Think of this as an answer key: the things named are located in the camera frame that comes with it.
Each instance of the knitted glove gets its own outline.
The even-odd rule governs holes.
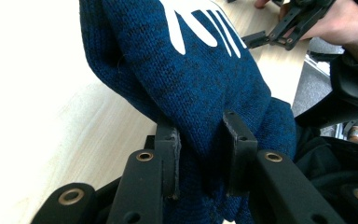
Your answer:
[[[96,76],[150,119],[163,113],[188,142],[164,223],[251,222],[247,199],[226,196],[223,112],[239,114],[261,148],[291,156],[295,123],[223,11],[209,0],[80,0],[80,20]]]

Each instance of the light wood surface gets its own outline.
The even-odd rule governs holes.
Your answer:
[[[217,0],[240,35],[268,32],[272,4]],[[77,1],[0,1],[0,223],[29,223],[50,193],[119,177],[155,131],[90,71]],[[292,103],[307,43],[252,49],[273,96]]]

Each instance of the hand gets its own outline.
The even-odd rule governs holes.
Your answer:
[[[256,0],[255,7],[262,8],[269,0]],[[288,11],[281,8],[280,18]],[[306,32],[301,39],[319,36],[333,45],[346,49],[358,62],[358,5],[352,0],[337,0],[327,14]]]

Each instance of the knit texture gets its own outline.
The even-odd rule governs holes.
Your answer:
[[[223,184],[223,112],[238,113],[261,148],[290,156],[296,129],[223,11],[209,0],[80,0],[80,21],[95,75],[186,140],[181,196],[165,200],[164,223],[251,223],[247,198],[228,197]]]

